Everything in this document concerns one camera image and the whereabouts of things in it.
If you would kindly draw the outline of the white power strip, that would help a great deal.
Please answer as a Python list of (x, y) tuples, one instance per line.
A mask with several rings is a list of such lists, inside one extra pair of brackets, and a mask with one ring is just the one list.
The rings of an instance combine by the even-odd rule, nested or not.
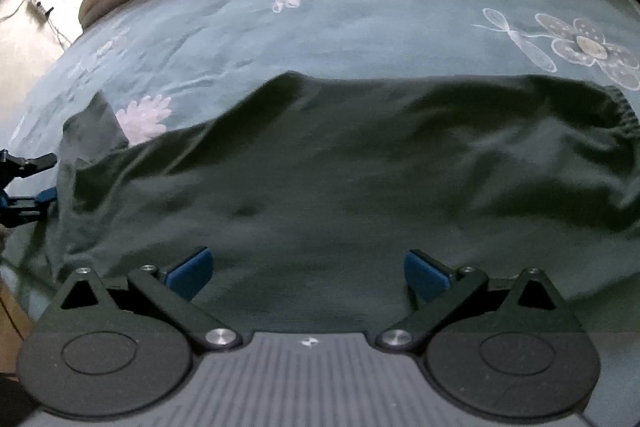
[(47, 21), (50, 20), (51, 13), (54, 10), (53, 6), (44, 5), (39, 0), (28, 0), (27, 5), (29, 13), (37, 20), (40, 20), (40, 22), (47, 23)]

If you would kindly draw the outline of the dark green trousers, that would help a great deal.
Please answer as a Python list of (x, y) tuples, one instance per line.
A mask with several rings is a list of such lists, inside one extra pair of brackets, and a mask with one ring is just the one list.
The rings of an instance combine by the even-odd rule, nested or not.
[(402, 258), (544, 269), (590, 329), (639, 324), (639, 124), (544, 76), (285, 74), (215, 120), (127, 146), (102, 98), (66, 122), (58, 202), (10, 258), (51, 287), (215, 256), (202, 306), (243, 332), (382, 329)]

